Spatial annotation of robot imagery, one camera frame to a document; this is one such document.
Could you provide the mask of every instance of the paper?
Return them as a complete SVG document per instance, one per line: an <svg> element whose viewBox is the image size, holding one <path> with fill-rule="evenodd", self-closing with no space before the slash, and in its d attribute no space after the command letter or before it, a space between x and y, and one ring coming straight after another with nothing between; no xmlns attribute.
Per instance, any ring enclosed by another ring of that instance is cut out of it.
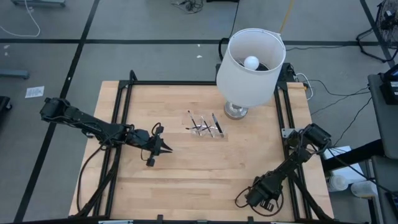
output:
<svg viewBox="0 0 398 224"><path fill-rule="evenodd" d="M44 86L38 86L26 89L25 98L39 97L44 94Z"/></svg>
<svg viewBox="0 0 398 224"><path fill-rule="evenodd" d="M337 155L340 155L341 153L349 152L351 150L351 148L349 146L343 146L343 147L336 147L335 149L330 149L330 150L333 153L333 155L337 156ZM333 157L333 155L329 152L329 150L326 150L323 153L323 155L325 156L325 159L329 159L329 158ZM351 167L356 169L361 174L363 174L359 164L352 164ZM331 173L333 175L342 175L343 177L345 177L348 184L357 183L357 182L366 180L364 177L360 176L359 174L357 174L355 171L353 171L349 167L335 169Z"/></svg>

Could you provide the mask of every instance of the white cable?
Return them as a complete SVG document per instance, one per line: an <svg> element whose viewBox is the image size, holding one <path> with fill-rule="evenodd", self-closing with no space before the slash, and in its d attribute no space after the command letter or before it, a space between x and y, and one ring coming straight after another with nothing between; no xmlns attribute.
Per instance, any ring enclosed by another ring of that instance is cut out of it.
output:
<svg viewBox="0 0 398 224"><path fill-rule="evenodd" d="M310 96L309 98L307 98L307 100L310 100L310 99L313 97L313 91L312 91L312 87L311 87L310 81L309 81L308 78L307 78L304 74L302 74L302 73L297 73L296 76L297 76L297 75L302 75L302 76L304 76L305 82L308 83L308 87L309 87L310 90L311 90L311 96Z"/></svg>
<svg viewBox="0 0 398 224"><path fill-rule="evenodd" d="M33 22L35 23L35 25L37 26L38 31L37 31L37 34L36 34L36 35L20 35L20 34L14 34L14 33L12 33L12 32L9 32L8 30L6 30L5 28L3 28L2 26L0 26L0 29L2 29L4 32L6 32L6 33L8 33L8 34L11 34L11 35L13 35L13 36L16 36L16 37L38 37L38 36L40 35L41 30L40 30L40 27L39 27L39 25L37 24L36 20L33 18L32 14L30 13L29 8L27 7L27 2L26 2L26 0L25 0L25 7L26 7L27 13L29 13L29 15L30 15L30 18L32 18L32 21L33 21Z"/></svg>

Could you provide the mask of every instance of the light bulb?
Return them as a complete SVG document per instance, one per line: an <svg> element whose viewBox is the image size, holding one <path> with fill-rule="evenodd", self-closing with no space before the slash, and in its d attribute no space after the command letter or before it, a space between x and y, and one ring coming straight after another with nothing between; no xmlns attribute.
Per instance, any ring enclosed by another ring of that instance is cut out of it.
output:
<svg viewBox="0 0 398 224"><path fill-rule="evenodd" d="M245 68L255 71L259 67L260 62L255 56L248 56L246 59L244 59L243 65Z"/></svg>

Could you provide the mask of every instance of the wooden table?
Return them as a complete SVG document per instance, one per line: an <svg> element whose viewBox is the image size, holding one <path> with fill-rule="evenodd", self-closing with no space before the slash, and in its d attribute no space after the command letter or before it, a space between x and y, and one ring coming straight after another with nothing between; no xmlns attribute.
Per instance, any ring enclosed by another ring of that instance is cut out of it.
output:
<svg viewBox="0 0 398 224"><path fill-rule="evenodd" d="M103 82L94 114L97 118L111 121L117 87L118 82ZM311 123L311 116L303 85L288 83L288 87L296 128L304 128ZM285 111L283 98L281 102ZM162 137L174 152L161 154L154 167L147 167L141 161L141 150L123 146L111 218L153 220L163 214L165 220L246 221L248 216L255 221L294 220L286 180L284 207L273 217L262 217L249 207L238 208L234 204L237 194L250 186L255 176L275 169L284 160L275 99L251 108L238 121L226 117L224 103L216 86L133 86L127 124L151 130L156 122L161 122L165 127ZM187 110L208 118L214 113L226 129L226 137L212 139L191 134L185 129L192 125ZM97 148L98 141L88 139L83 161ZM103 154L98 154L84 171L81 206L98 186L102 162ZM309 192L332 217L320 158L313 156L303 169ZM107 194L105 190L100 213L104 213ZM304 218L300 194L298 202ZM76 212L75 193L70 214Z"/></svg>

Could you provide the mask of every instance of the lamp base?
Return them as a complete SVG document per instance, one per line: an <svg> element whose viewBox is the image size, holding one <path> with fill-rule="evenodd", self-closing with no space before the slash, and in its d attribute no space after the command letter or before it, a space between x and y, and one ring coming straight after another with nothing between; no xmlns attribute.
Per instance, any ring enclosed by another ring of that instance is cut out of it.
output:
<svg viewBox="0 0 398 224"><path fill-rule="evenodd" d="M249 108L244 108L241 106L236 106L232 104L231 102L227 101L224 106L224 112L227 115L227 117L231 119L242 119L244 118L247 113L248 113Z"/></svg>

